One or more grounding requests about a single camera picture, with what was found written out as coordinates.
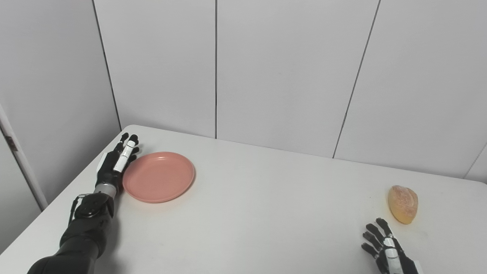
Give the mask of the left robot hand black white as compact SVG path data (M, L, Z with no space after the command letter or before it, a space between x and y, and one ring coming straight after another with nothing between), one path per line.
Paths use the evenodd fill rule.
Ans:
M125 132L115 148L102 157L95 186L113 186L119 191L125 170L136 160L137 153L140 151L138 144L138 135L129 135L128 132Z

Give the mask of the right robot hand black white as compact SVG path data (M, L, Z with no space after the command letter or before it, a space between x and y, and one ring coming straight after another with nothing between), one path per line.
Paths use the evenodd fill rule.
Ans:
M381 217L368 223L362 234L366 242L362 250L374 259L381 274L423 274L418 261L411 260L392 233L388 222Z

